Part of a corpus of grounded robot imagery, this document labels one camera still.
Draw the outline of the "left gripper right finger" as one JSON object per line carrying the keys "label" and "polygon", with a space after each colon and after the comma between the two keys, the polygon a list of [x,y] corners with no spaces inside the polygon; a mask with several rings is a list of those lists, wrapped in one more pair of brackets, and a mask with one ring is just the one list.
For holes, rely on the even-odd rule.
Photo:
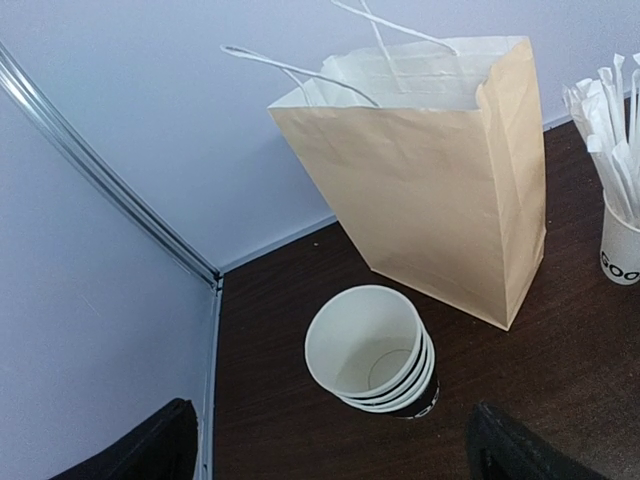
{"label": "left gripper right finger", "polygon": [[476,404],[466,427],[472,479],[602,479],[504,410]]}

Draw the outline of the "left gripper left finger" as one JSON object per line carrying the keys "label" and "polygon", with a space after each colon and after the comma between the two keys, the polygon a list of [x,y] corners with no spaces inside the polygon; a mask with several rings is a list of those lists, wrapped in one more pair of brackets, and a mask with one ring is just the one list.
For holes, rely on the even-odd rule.
{"label": "left gripper left finger", "polygon": [[196,410],[191,401],[175,398],[114,444],[56,478],[190,480],[197,454]]}

